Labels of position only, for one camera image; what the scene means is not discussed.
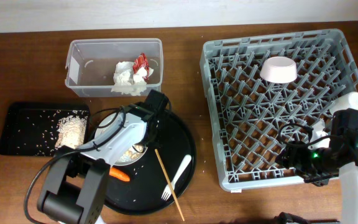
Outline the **wrapper with red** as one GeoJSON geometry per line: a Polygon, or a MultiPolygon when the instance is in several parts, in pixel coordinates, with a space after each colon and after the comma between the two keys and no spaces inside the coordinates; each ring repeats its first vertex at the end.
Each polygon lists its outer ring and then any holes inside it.
{"type": "Polygon", "coordinates": [[[135,84],[146,83],[149,76],[153,73],[153,69],[149,66],[149,61],[144,53],[141,53],[135,60],[132,69],[134,71],[133,81],[135,84]]]}

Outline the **pink bowl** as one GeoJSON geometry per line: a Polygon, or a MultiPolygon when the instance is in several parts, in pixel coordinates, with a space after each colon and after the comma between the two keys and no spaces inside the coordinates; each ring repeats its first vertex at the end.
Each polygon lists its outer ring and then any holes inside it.
{"type": "Polygon", "coordinates": [[[288,57],[270,57],[262,65],[260,77],[271,83],[290,83],[296,80],[296,63],[288,57]]]}

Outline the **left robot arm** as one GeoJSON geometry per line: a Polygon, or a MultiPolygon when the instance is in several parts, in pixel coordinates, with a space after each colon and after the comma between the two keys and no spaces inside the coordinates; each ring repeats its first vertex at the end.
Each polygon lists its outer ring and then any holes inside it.
{"type": "Polygon", "coordinates": [[[37,210],[61,223],[101,223],[110,168],[130,147],[149,146],[169,109],[168,97],[152,90],[145,101],[118,108],[92,140],[63,148],[41,169],[47,176],[37,210]]]}

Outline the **grey plate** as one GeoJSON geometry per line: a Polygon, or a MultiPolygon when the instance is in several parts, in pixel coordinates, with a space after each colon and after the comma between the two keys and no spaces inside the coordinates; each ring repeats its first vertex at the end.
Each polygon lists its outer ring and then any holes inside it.
{"type": "MultiPolygon", "coordinates": [[[[100,126],[107,125],[115,116],[115,113],[108,115],[105,117],[102,122],[100,122],[100,126]]],[[[98,137],[100,134],[104,133],[107,128],[97,128],[94,134],[94,138],[98,137]]],[[[115,166],[128,166],[130,164],[138,161],[147,151],[148,147],[141,144],[134,144],[131,146],[114,164],[115,166]]]]}

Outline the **white napkin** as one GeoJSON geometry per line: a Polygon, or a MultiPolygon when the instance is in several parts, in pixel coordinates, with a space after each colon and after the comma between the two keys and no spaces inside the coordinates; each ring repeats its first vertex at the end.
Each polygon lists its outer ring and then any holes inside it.
{"type": "Polygon", "coordinates": [[[135,72],[132,68],[133,65],[134,62],[119,62],[116,64],[112,92],[122,95],[140,96],[147,89],[147,82],[145,80],[147,78],[147,70],[142,67],[135,72]]]}

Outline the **food scraps pile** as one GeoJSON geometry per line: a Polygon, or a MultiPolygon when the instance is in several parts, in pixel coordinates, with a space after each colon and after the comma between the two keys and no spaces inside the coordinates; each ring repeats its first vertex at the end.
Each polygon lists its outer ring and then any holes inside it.
{"type": "Polygon", "coordinates": [[[145,152],[145,147],[140,144],[135,144],[130,147],[122,156],[124,162],[134,161],[138,159],[145,152]]]}

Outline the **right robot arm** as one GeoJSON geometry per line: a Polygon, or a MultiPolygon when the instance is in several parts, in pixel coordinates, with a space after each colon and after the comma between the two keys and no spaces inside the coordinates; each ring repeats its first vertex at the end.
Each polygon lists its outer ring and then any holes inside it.
{"type": "Polygon", "coordinates": [[[285,147],[275,162],[307,184],[322,187],[337,177],[341,181],[341,223],[358,223],[358,110],[346,109],[334,113],[330,134],[312,138],[313,128],[305,127],[308,142],[278,141],[285,147]]]}

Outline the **white cup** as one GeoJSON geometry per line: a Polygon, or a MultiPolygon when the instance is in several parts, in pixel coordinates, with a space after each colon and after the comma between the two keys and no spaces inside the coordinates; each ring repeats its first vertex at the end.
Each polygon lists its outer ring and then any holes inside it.
{"type": "Polygon", "coordinates": [[[335,99],[329,112],[333,115],[339,110],[346,110],[349,108],[358,110],[358,92],[356,91],[352,91],[335,99]]]}

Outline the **orange carrot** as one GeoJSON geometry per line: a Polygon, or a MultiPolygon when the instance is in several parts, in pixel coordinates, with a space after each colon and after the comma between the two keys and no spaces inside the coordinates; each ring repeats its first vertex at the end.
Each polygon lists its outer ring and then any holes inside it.
{"type": "Polygon", "coordinates": [[[131,178],[126,174],[124,173],[123,171],[115,168],[115,167],[111,167],[110,170],[109,170],[109,175],[111,177],[114,177],[114,178],[117,178],[123,182],[130,182],[131,181],[131,178]]]}

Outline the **rice pile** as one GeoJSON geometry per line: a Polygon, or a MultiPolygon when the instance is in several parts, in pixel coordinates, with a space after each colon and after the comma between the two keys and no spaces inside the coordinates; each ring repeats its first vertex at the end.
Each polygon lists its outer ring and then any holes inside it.
{"type": "Polygon", "coordinates": [[[59,149],[63,146],[72,149],[84,143],[87,120],[79,116],[69,115],[58,121],[58,138],[55,148],[59,149]]]}

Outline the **white plastic fork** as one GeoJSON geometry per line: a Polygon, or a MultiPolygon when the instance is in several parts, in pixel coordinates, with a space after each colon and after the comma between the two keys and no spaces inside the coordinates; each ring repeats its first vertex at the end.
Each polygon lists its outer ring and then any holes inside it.
{"type": "MultiPolygon", "coordinates": [[[[177,169],[177,171],[175,173],[173,180],[171,181],[171,185],[172,185],[173,189],[175,188],[176,182],[179,180],[182,173],[184,173],[185,169],[187,168],[187,166],[189,165],[190,162],[191,162],[191,156],[189,154],[185,155],[183,160],[181,161],[179,168],[177,169]]],[[[164,201],[167,201],[171,195],[172,195],[171,190],[170,190],[169,186],[166,185],[166,187],[164,188],[164,191],[162,193],[161,199],[164,201]]]]}

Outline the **light blue cup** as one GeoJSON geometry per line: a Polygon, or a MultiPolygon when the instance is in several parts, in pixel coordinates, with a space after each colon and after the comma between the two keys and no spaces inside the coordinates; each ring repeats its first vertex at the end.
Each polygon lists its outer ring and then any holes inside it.
{"type": "MultiPolygon", "coordinates": [[[[310,139],[311,142],[328,135],[327,132],[324,131],[326,125],[323,119],[317,121],[314,125],[312,125],[312,137],[310,139]]],[[[323,139],[313,145],[308,146],[308,149],[319,149],[319,148],[328,148],[330,143],[330,139],[326,138],[323,139]]]]}

